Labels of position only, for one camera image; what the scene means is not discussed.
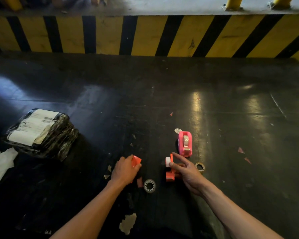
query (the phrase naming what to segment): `white paper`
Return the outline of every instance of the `white paper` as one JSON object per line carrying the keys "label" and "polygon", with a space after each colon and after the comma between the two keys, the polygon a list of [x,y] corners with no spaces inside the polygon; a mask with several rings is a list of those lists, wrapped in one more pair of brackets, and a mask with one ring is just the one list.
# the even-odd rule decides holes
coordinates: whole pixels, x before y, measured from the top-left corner
{"label": "white paper", "polygon": [[0,180],[4,176],[5,172],[14,166],[13,160],[18,155],[18,152],[14,148],[9,148],[5,152],[0,152]]}
{"label": "white paper", "polygon": [[19,127],[7,137],[9,141],[32,146],[41,144],[48,131],[54,124],[53,119],[58,112],[37,109],[28,118],[24,119]]}

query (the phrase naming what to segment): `yellow post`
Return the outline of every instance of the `yellow post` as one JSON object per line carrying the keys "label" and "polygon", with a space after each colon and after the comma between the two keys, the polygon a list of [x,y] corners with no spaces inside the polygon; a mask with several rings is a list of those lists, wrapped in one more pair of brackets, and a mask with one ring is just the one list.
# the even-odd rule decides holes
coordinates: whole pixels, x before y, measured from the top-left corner
{"label": "yellow post", "polygon": [[240,7],[242,0],[227,0],[226,5],[223,5],[223,8],[225,11],[238,11],[240,9],[242,9],[242,7]]}
{"label": "yellow post", "polygon": [[19,0],[4,0],[4,1],[13,11],[19,11],[22,9],[22,4]]}
{"label": "yellow post", "polygon": [[292,0],[273,0],[269,3],[270,8],[273,9],[288,9]]}

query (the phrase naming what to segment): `round white sticker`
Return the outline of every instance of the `round white sticker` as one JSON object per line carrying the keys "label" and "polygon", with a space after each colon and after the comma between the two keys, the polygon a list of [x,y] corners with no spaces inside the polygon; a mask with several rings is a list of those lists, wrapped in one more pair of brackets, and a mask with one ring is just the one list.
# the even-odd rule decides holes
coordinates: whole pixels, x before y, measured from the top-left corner
{"label": "round white sticker", "polygon": [[174,131],[175,131],[177,134],[179,134],[182,130],[180,130],[179,128],[176,128]]}

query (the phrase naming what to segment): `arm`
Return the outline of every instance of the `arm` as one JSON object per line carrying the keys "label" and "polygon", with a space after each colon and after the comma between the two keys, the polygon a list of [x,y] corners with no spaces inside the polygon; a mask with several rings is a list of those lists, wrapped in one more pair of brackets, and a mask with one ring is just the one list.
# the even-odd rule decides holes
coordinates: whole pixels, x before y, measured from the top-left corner
{"label": "arm", "polygon": [[86,207],[53,234],[51,239],[96,239],[116,198],[131,183],[141,164],[132,168],[133,155],[121,157],[116,163],[111,180]]}
{"label": "arm", "polygon": [[200,174],[195,165],[183,156],[173,153],[183,164],[170,163],[187,188],[204,198],[215,215],[236,239],[283,239],[272,229],[241,209],[214,184]]}

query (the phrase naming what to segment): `person's right hand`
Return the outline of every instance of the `person's right hand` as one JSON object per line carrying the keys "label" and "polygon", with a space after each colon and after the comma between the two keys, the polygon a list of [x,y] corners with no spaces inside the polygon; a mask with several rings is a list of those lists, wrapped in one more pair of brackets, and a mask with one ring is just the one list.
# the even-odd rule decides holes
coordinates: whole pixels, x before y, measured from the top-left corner
{"label": "person's right hand", "polygon": [[196,168],[195,164],[193,164],[191,161],[174,152],[173,157],[178,158],[180,161],[182,161],[182,163],[176,164],[170,162],[170,167],[181,174],[184,184],[192,193],[202,196],[199,190],[201,189],[203,182],[206,180],[205,177],[203,177],[203,175]]}

